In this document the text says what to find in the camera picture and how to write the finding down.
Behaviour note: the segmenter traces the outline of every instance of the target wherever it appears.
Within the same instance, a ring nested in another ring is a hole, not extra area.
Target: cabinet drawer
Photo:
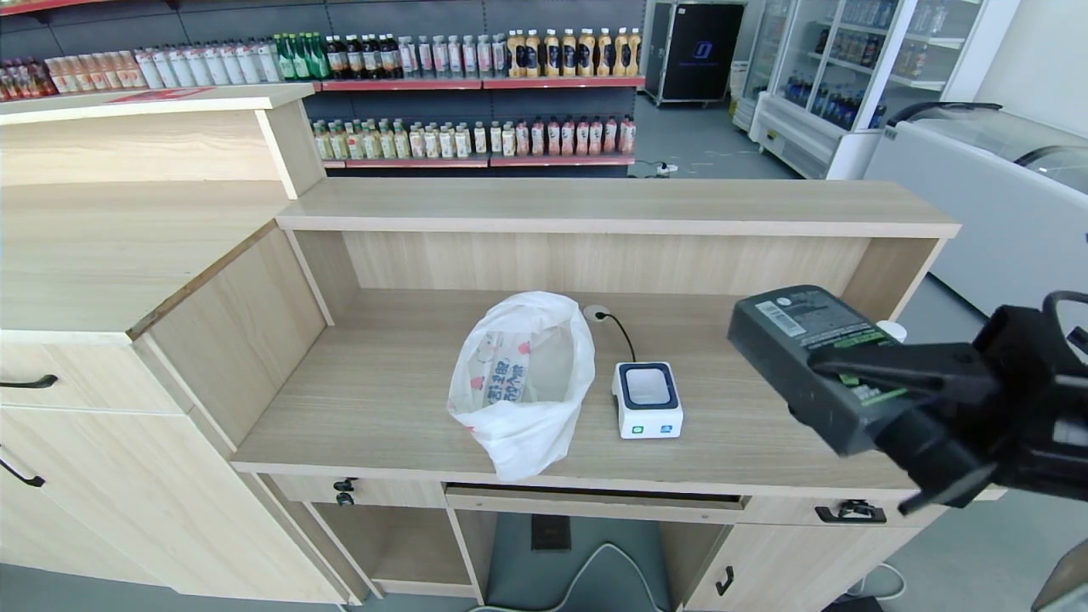
[[[646,493],[601,489],[449,485],[449,507],[526,514],[601,516],[677,523],[735,523],[744,512],[739,495]]]
[[[181,413],[132,345],[0,344],[0,381],[25,383],[51,375],[41,389],[0,388],[0,403],[44,408]]]
[[[334,487],[344,478],[331,476],[294,476],[271,474],[284,497],[296,502],[336,503]],[[356,478],[351,480],[351,499],[360,505],[394,505],[405,507],[446,507],[442,482],[437,480],[393,480]]]
[[[832,498],[755,497],[744,506],[741,523],[765,525],[836,525],[843,527],[925,527],[947,510],[932,505],[904,517],[895,500],[863,500],[883,513],[883,522],[838,522],[839,510],[850,500]]]

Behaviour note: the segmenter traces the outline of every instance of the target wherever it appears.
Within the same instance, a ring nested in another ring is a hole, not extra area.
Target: beverage refrigerator
[[[765,50],[757,40],[745,83],[747,103],[755,100],[749,137],[806,179],[860,179],[890,117],[919,102],[975,99],[1018,4],[768,2]],[[756,66],[769,53],[774,68]]]

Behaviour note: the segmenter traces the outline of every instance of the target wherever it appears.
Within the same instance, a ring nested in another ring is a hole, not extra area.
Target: display fridge
[[[793,2],[749,136],[806,179],[860,179],[889,117],[975,99],[1018,3]]]
[[[865,171],[963,224],[930,272],[985,315],[1002,304],[1038,308],[1055,290],[1088,293],[1088,138],[1000,109],[907,109]],[[1088,329],[1088,307],[1060,314],[1065,333]]]

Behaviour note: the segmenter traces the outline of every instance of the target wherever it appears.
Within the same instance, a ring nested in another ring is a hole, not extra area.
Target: glass door
[[[744,97],[753,102],[761,91],[770,86],[770,73],[778,59],[778,50],[786,36],[786,25],[793,9],[794,0],[769,0],[764,10],[763,23],[756,34],[755,50],[749,68],[747,83],[744,85]]]

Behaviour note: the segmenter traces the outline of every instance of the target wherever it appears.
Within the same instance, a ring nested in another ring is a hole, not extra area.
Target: gray floor
[[[721,108],[656,109],[638,101],[639,158],[680,167],[677,179],[795,179],[769,156],[761,156],[728,122]],[[647,164],[638,174],[653,173]],[[978,313],[927,279],[900,321],[910,342],[954,342],[974,338]],[[627,550],[645,572],[655,603],[667,604],[664,567],[654,524],[576,519],[570,553],[534,554],[528,550],[528,518],[504,516],[492,567],[489,602],[539,609],[561,598],[570,578],[603,541]],[[908,582],[906,593],[883,603],[888,612],[1016,612],[1027,610],[1058,559],[1088,538],[1088,504],[1010,492],[992,503],[947,512],[899,551],[890,563]],[[574,588],[567,612],[580,610],[652,611],[631,566],[605,552]],[[892,577],[876,573],[868,590],[894,590]],[[415,596],[371,598],[369,612],[463,612],[474,602]],[[169,589],[51,574],[0,565],[0,612],[334,612],[330,605],[264,603],[181,596]]]

